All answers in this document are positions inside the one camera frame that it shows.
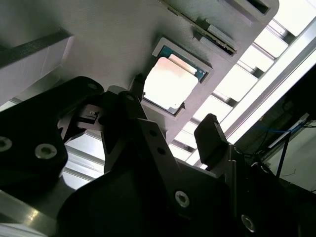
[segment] screw head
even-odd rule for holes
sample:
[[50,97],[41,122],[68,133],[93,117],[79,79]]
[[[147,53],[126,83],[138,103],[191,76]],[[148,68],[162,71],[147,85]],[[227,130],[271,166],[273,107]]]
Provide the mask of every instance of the screw head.
[[5,152],[12,147],[12,141],[6,137],[0,137],[0,152]]
[[96,90],[96,89],[98,88],[95,84],[92,84],[92,83],[89,83],[88,86],[89,86],[91,89],[94,89],[94,90]]
[[241,221],[243,225],[252,233],[255,233],[255,225],[253,224],[252,220],[246,216],[246,215],[241,215]]
[[57,149],[52,144],[43,143],[35,148],[35,156],[39,159],[51,159],[57,154]]
[[190,205],[190,199],[183,191],[176,191],[175,198],[177,203],[183,208],[186,208]]

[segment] gray surface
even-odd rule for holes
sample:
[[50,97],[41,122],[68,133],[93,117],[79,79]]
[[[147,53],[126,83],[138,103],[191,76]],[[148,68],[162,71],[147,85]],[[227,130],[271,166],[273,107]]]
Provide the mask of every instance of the gray surface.
[[62,62],[69,35],[57,32],[0,53],[0,105],[19,95]]
[[265,0],[270,11],[258,20],[258,12],[246,0],[257,20],[249,21],[224,0],[173,0],[172,5],[196,21],[207,19],[231,37],[238,47],[233,61],[224,59],[194,38],[190,24],[167,11],[156,0],[33,0],[3,1],[0,8],[0,43],[3,46],[37,39],[59,26],[75,36],[62,65],[62,78],[87,76],[107,89],[110,85],[128,88],[133,77],[148,67],[160,36],[173,40],[187,51],[210,64],[214,75],[198,93],[186,101],[186,111],[174,121],[145,109],[167,132],[170,142],[215,89],[229,69],[272,19],[277,0]]
[[54,70],[53,72],[41,78],[40,80],[36,81],[34,84],[29,86],[15,98],[20,101],[25,101],[27,99],[32,98],[33,96],[36,96],[51,89],[60,81],[60,75],[57,73],[57,71],[58,69]]
[[45,237],[45,235],[27,228],[21,224],[0,224],[2,237]]
[[[306,190],[316,189],[316,129],[305,128],[288,144],[280,178]],[[273,154],[268,163],[275,174],[280,161],[282,148]]]
[[55,220],[3,191],[0,191],[0,204],[1,214],[47,236],[55,234]]

